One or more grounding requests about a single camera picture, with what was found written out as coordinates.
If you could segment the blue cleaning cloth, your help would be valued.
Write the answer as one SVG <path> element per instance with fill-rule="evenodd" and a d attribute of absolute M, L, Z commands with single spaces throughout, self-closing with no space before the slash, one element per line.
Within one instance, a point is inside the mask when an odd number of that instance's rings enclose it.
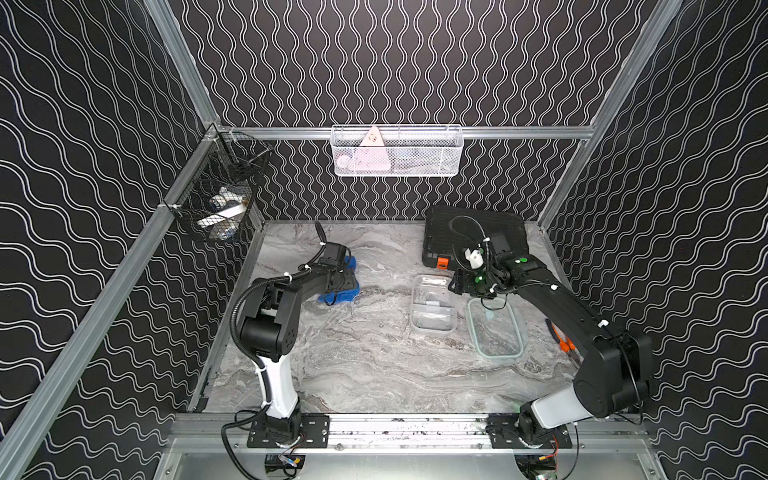
<path fill-rule="evenodd" d="M 343 284 L 327 294 L 320 295 L 318 303 L 326 306 L 334 306 L 341 303 L 352 302 L 360 293 L 360 284 L 356 278 L 356 258 L 351 255 L 345 257 L 345 269 L 341 272 Z"/>

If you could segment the clear green-rimmed box lid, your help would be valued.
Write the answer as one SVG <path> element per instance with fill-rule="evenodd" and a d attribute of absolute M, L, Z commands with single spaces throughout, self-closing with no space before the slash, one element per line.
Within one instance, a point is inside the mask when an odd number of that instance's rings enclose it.
<path fill-rule="evenodd" d="M 523 355 L 523 333 L 512 305 L 505 297 L 470 299 L 466 319 L 470 338 L 480 357 L 511 361 Z"/>

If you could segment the clear plastic lunch box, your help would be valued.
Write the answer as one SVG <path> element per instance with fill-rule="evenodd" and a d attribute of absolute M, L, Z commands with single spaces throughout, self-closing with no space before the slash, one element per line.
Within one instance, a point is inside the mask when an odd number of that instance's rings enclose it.
<path fill-rule="evenodd" d="M 409 322 L 424 335 L 447 336 L 458 322 L 456 295 L 448 287 L 451 278 L 442 275 L 416 275 L 412 281 Z"/>

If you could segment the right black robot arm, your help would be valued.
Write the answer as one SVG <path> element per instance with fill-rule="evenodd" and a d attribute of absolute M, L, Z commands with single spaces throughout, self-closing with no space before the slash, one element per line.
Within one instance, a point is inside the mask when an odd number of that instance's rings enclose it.
<path fill-rule="evenodd" d="M 571 341 L 581 363 L 571 383 L 520 407 L 517 429 L 531 438 L 571 422 L 641 406 L 651 393 L 651 339 L 612 324 L 534 256 L 502 255 L 485 269 L 457 269 L 456 294 L 490 300 L 515 294 Z"/>

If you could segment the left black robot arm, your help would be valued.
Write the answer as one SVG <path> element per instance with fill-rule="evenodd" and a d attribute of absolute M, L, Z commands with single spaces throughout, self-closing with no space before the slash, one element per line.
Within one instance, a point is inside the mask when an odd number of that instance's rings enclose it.
<path fill-rule="evenodd" d="M 230 336 L 256 367 L 267 416 L 287 420 L 298 408 L 290 353 L 303 303 L 318 296 L 325 305 L 335 306 L 359 292 L 356 259 L 347 256 L 339 266 L 304 264 L 294 273 L 258 278 L 237 297 L 229 317 Z"/>

